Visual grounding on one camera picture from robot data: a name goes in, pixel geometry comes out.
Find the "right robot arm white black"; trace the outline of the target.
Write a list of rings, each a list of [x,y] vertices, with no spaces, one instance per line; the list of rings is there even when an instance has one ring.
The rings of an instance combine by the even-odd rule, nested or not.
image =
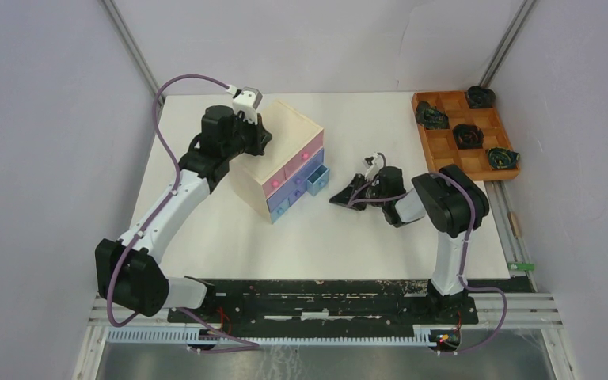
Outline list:
[[[465,270],[469,241],[490,206],[480,187],[455,164],[413,177],[411,183],[413,189],[407,190],[402,170],[388,165],[374,175],[356,174],[329,202],[356,211],[378,207],[396,228],[429,218],[438,231],[438,245],[425,310],[432,321],[445,323],[468,297]]]

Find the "cream drawer organizer cabinet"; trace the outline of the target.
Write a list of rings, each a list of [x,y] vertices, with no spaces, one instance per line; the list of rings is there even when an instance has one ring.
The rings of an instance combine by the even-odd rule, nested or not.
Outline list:
[[[283,101],[274,101],[261,113],[272,140],[262,156],[243,154],[230,163],[228,179],[235,194],[270,223],[270,211],[262,184],[303,148],[323,127]],[[303,193],[293,192],[291,206]]]

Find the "rose gold lipstick tube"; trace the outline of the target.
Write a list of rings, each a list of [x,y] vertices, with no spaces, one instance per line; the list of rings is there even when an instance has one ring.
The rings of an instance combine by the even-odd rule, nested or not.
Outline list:
[[[518,221],[516,213],[513,212],[513,211],[509,211],[507,213],[507,217],[508,217],[508,220],[509,220],[509,223],[510,223],[510,227],[511,227],[511,231],[513,233],[513,236],[515,238],[522,237],[522,231],[520,229],[520,225],[519,225],[519,221]]]

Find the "purple wide drawer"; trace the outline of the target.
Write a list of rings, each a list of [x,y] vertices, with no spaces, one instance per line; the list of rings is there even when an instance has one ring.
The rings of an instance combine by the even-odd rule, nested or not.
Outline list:
[[[321,148],[301,169],[298,169],[288,177],[285,183],[267,199],[268,210],[270,212],[274,211],[297,190],[300,191],[300,195],[304,193],[306,190],[306,180],[323,164],[324,157],[325,149]]]

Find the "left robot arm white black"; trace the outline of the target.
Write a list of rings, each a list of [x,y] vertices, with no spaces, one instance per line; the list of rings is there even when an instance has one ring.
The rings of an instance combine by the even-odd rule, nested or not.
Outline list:
[[[103,239],[95,249],[98,291],[108,307],[117,304],[147,317],[186,307],[201,322],[216,315],[208,283],[168,277],[159,263],[188,216],[228,174],[230,162],[242,154],[264,155],[271,140],[253,106],[206,108],[200,133],[174,159],[175,177],[156,204],[119,238]]]

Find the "green lipstick tube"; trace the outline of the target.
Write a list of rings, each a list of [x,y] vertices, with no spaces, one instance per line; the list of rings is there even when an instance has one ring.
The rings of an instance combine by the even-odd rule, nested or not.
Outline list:
[[[512,262],[507,264],[507,268],[510,271],[532,272],[535,269],[535,266],[531,263]]]

